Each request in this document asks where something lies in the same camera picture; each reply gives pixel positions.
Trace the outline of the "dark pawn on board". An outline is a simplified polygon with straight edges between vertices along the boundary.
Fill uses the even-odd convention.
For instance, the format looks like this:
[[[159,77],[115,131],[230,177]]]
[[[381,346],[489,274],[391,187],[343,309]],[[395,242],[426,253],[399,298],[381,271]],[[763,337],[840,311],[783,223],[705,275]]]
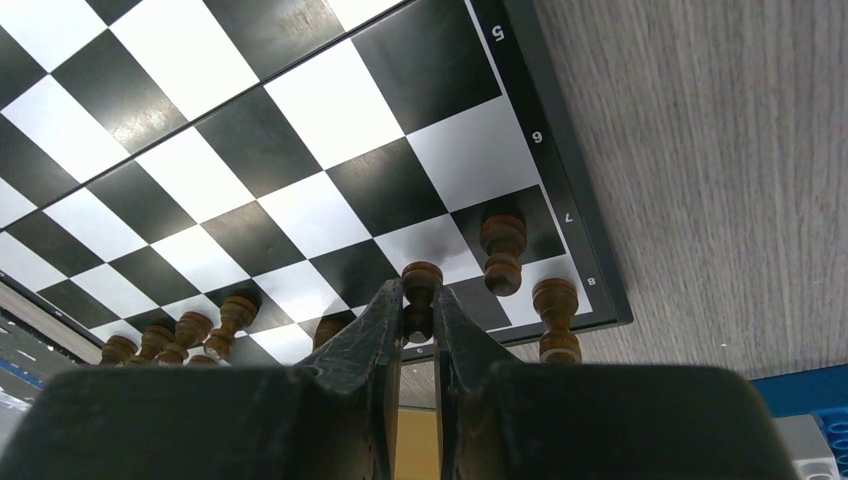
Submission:
[[[487,256],[484,263],[487,289],[501,297],[516,293],[522,283],[520,256],[527,246],[524,221],[506,214],[488,217],[481,226],[480,246]]]

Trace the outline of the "dark pawn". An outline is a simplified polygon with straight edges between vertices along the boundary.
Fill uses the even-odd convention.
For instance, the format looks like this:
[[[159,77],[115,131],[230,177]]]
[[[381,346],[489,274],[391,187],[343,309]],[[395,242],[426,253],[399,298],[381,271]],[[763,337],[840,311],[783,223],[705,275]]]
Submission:
[[[484,263],[487,289],[501,297],[516,293],[522,283],[520,256],[527,246],[524,221],[506,214],[488,217],[481,226],[480,246],[487,256]]]
[[[404,339],[424,343],[433,336],[432,302],[435,290],[443,285],[442,271],[427,261],[416,261],[403,269],[401,277],[409,302],[403,309]]]

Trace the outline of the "blue and grey lego block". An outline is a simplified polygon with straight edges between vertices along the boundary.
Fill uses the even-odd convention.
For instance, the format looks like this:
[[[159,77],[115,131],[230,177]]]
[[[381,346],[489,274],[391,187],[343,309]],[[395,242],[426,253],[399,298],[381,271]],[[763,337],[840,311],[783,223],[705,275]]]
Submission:
[[[847,477],[847,367],[756,379],[799,479]]]

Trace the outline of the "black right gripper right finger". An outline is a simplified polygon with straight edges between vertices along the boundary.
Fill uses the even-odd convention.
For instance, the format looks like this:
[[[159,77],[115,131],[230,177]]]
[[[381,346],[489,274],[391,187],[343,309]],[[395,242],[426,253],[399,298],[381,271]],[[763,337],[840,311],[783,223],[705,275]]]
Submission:
[[[526,363],[455,293],[433,300],[445,479],[792,479],[768,409],[737,373]]]

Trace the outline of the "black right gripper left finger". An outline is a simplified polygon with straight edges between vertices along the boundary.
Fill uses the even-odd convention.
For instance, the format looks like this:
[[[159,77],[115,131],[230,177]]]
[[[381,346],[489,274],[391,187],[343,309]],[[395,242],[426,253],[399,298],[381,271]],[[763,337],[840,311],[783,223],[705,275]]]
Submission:
[[[291,366],[88,367],[55,377],[5,479],[388,479],[403,287]]]

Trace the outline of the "black and white chessboard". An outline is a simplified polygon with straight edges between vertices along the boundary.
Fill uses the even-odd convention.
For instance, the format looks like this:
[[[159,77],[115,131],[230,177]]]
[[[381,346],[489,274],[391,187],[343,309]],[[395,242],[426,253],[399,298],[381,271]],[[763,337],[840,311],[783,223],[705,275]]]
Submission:
[[[2,3],[1,279],[88,340],[245,293],[231,363],[290,364],[419,260],[504,343],[552,277],[575,330],[633,318],[530,2]]]

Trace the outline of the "gold square metal tin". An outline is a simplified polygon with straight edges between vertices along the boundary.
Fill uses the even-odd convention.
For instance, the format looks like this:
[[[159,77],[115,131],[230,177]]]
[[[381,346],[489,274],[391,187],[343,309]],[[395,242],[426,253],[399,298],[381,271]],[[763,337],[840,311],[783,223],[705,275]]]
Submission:
[[[440,479],[438,423],[434,411],[398,411],[394,478]]]

